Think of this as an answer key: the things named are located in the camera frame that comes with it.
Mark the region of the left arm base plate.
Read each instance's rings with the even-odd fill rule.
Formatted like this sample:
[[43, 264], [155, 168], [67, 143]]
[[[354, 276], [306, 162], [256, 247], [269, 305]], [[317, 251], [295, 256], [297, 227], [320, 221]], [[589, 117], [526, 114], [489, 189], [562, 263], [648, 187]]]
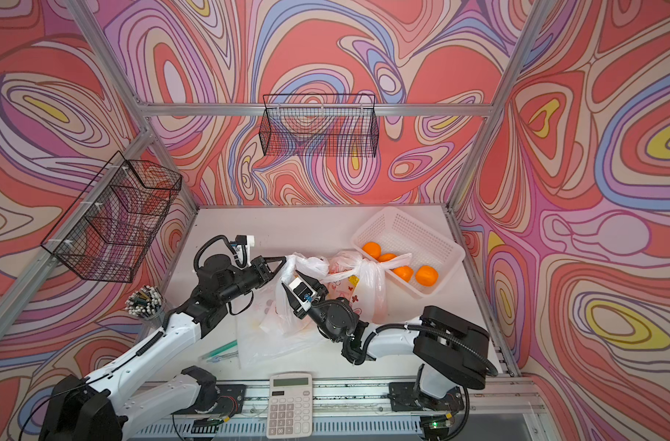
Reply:
[[206, 391], [199, 391], [194, 404], [174, 414], [234, 416], [241, 413], [246, 390], [245, 384], [218, 383]]

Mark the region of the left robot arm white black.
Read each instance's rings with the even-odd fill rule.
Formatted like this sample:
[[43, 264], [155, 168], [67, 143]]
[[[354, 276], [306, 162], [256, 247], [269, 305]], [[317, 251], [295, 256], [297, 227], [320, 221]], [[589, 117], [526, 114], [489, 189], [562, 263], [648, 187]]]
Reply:
[[268, 284], [286, 262], [285, 257], [256, 257], [246, 268], [237, 268], [227, 255], [212, 255], [195, 263], [197, 285], [159, 329], [105, 367], [83, 378], [70, 375], [54, 387], [40, 439], [128, 440], [176, 412], [212, 413], [220, 401], [217, 380], [197, 366], [149, 391], [138, 389], [208, 336], [228, 315], [233, 300]]

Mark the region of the printed white plastic bag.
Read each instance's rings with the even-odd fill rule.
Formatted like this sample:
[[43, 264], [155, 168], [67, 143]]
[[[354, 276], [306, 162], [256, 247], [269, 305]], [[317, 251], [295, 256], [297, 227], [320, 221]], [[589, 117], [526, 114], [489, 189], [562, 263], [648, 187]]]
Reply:
[[412, 254], [405, 254], [381, 263], [357, 251], [340, 251], [329, 260], [329, 274], [321, 282], [329, 300], [344, 298], [363, 321], [384, 323], [388, 316], [386, 272], [408, 266], [411, 258]]

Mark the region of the clear plastic bag bottom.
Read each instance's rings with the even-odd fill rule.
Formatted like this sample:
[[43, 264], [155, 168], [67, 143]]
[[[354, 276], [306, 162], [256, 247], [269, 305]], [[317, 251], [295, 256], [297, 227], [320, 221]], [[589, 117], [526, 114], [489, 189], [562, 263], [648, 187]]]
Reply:
[[315, 323], [296, 318], [287, 306], [278, 312], [273, 298], [255, 300], [237, 317], [238, 358], [242, 368], [311, 349], [327, 340]]

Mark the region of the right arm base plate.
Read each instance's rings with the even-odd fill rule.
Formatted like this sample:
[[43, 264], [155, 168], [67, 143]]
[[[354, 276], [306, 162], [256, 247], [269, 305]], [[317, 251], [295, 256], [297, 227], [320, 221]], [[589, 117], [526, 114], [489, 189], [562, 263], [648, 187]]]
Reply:
[[454, 387], [441, 399], [432, 398], [418, 389], [413, 381], [390, 382], [388, 400], [394, 412], [436, 411], [455, 415], [465, 409], [459, 387]]

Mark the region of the white plastic fruit basket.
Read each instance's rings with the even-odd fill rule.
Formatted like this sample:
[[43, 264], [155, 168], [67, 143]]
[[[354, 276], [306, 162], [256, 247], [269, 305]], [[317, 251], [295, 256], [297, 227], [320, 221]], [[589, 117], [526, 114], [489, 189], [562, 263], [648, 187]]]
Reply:
[[453, 239], [393, 207], [381, 209], [353, 234], [352, 245], [356, 250], [362, 251], [369, 242], [379, 244], [386, 253], [410, 254], [413, 270], [430, 266], [437, 271], [438, 279], [430, 287], [419, 284], [416, 279], [406, 282], [394, 277], [395, 283], [418, 299], [439, 294], [450, 277], [463, 266], [465, 259], [465, 251]]

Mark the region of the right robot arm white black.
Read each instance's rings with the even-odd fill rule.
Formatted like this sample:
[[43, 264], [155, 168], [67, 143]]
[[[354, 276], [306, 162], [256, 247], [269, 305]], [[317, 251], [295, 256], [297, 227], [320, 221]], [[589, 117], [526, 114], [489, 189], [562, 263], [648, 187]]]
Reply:
[[351, 365], [385, 356], [419, 358], [410, 393], [416, 407], [459, 409], [462, 401], [456, 393], [481, 391], [487, 378], [498, 376], [487, 357], [489, 333], [440, 307], [427, 306], [405, 323], [377, 325], [361, 319], [344, 297], [329, 300], [325, 285], [314, 277], [296, 272], [282, 287], [294, 316], [311, 319], [323, 337], [342, 346], [341, 354]]

